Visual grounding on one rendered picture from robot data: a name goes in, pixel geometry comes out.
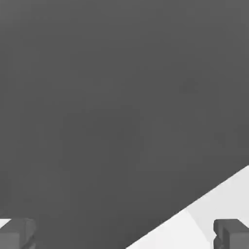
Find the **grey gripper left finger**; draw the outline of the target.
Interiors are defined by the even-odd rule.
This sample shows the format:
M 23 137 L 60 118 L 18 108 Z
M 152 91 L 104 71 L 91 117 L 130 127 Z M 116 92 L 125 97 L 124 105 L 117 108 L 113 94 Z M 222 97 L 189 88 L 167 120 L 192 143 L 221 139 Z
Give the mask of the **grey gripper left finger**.
M 29 218 L 0 218 L 0 249 L 36 249 L 36 222 Z

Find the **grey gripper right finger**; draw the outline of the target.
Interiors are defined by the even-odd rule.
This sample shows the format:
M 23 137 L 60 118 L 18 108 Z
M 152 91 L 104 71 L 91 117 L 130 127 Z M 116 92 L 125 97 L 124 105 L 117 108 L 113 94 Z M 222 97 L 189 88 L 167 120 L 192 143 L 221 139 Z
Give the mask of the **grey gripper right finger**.
M 213 249 L 249 249 L 249 228 L 238 219 L 216 219 Z

